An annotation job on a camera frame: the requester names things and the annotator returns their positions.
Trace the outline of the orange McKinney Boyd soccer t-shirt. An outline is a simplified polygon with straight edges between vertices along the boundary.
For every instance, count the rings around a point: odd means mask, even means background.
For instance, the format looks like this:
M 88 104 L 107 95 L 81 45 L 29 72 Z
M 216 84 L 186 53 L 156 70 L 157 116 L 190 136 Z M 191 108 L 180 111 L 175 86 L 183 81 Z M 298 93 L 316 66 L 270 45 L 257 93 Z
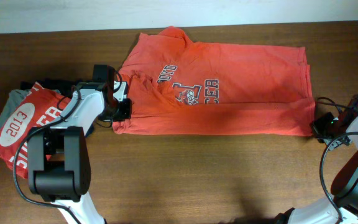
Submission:
M 113 123 L 118 134 L 311 134 L 303 47 L 194 42 L 168 27 L 141 34 L 120 74 L 132 114 Z

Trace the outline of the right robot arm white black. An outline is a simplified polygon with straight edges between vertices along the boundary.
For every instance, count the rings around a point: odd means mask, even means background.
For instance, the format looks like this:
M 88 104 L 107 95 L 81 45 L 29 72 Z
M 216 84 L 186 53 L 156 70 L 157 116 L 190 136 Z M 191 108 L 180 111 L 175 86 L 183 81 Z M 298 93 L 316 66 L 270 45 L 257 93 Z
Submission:
M 313 136 L 326 145 L 319 164 L 319 179 L 325 196 L 303 208 L 291 208 L 278 214 L 273 223 L 358 223 L 358 95 L 347 106 L 329 98 L 318 98 L 321 105 L 334 106 L 338 116 L 326 113 L 310 126 Z M 324 163 L 328 152 L 339 146 L 355 145 L 356 152 L 327 187 L 324 181 Z

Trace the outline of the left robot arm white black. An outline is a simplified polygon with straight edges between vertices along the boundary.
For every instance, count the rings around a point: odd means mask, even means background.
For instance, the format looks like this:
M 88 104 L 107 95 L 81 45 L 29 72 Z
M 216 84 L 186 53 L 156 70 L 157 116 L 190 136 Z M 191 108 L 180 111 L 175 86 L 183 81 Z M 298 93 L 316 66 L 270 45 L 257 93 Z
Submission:
M 31 129 L 25 141 L 29 190 L 39 205 L 59 209 L 68 223 L 105 223 L 91 199 L 91 166 L 85 135 L 94 120 L 130 119 L 129 87 L 109 65 L 95 65 L 93 78 L 74 87 L 72 98 L 51 123 Z

